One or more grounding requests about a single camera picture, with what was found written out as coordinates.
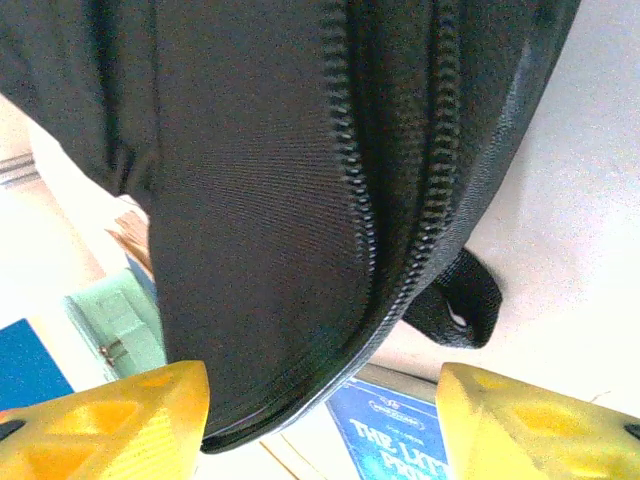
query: white wall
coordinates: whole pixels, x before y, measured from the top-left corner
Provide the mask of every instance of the white wall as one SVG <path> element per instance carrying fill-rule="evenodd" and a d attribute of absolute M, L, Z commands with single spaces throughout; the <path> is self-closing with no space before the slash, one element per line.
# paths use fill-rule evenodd
<path fill-rule="evenodd" d="M 31 151 L 27 116 L 0 95 L 0 160 Z"/>

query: yellow 3d printed part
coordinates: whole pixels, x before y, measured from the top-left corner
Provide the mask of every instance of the yellow 3d printed part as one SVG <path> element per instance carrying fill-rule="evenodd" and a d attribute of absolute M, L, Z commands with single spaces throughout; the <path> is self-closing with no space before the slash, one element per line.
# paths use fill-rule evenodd
<path fill-rule="evenodd" d="M 436 394 L 457 480 L 638 480 L 640 420 L 447 363 Z"/>
<path fill-rule="evenodd" d="M 208 410 L 204 364 L 189 361 L 2 412 L 0 479 L 186 480 Z"/>

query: black zipper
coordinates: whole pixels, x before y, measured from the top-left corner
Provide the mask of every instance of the black zipper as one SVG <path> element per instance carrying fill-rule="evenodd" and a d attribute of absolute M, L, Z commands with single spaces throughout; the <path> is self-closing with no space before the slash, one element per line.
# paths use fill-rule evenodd
<path fill-rule="evenodd" d="M 352 111 L 345 4 L 328 2 L 324 13 L 321 27 L 325 88 L 335 136 L 334 151 L 349 186 L 358 255 L 364 257 L 372 274 L 376 255 L 375 226 Z"/>
<path fill-rule="evenodd" d="M 355 222 L 362 250 L 375 267 L 375 230 L 371 201 L 358 152 L 355 113 L 352 111 L 349 71 L 347 2 L 327 2 L 322 22 L 326 88 L 336 137 L 336 154 L 344 166 L 354 199 Z M 420 207 L 403 278 L 383 325 L 395 323 L 415 294 L 437 240 L 450 224 L 451 205 L 458 173 L 460 144 L 460 39 L 457 0 L 437 0 L 433 5 L 429 49 L 430 133 L 425 132 Z M 379 342 L 370 342 L 362 355 Z"/>
<path fill-rule="evenodd" d="M 422 207 L 406 277 L 389 316 L 402 314 L 436 242 L 451 222 L 460 148 L 460 38 L 457 0 L 434 2 L 430 55 L 431 135 L 427 140 Z"/>

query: blue book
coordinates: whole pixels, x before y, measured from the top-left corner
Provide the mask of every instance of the blue book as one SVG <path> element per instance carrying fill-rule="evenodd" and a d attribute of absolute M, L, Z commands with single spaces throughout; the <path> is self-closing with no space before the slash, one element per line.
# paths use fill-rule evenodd
<path fill-rule="evenodd" d="M 433 403 L 362 376 L 327 403 L 362 480 L 452 478 Z"/>
<path fill-rule="evenodd" d="M 29 322 L 0 330 L 0 411 L 73 393 Z"/>

